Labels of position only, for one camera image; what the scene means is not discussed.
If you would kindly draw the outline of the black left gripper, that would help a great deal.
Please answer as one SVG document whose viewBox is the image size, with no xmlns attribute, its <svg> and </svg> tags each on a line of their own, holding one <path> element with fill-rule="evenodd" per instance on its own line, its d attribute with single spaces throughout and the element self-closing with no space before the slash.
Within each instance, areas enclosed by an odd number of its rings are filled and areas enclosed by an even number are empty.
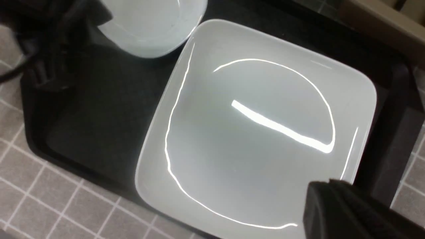
<svg viewBox="0 0 425 239">
<path fill-rule="evenodd" d="M 70 32 L 82 20 L 100 26 L 112 18 L 101 0 L 2 0 L 1 24 L 11 29 L 25 59 L 1 74 L 1 84 L 27 74 L 34 88 L 69 88 L 73 78 L 65 62 Z"/>
</svg>

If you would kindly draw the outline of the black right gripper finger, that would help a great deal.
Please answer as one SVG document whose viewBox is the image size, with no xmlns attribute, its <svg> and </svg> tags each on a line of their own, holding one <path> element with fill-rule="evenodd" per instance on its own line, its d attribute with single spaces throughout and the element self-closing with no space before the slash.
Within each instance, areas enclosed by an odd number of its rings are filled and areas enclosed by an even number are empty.
<svg viewBox="0 0 425 239">
<path fill-rule="evenodd" d="M 423 239 L 423 227 L 342 180 L 308 184 L 307 239 Z"/>
</svg>

